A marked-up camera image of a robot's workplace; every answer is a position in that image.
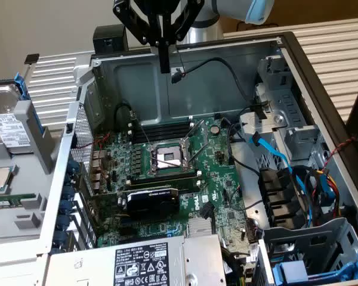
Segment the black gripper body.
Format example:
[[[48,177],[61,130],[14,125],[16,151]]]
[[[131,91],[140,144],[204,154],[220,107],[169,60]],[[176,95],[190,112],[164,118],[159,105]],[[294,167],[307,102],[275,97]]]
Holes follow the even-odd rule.
[[[144,14],[172,14],[181,1],[135,0],[134,2]]]

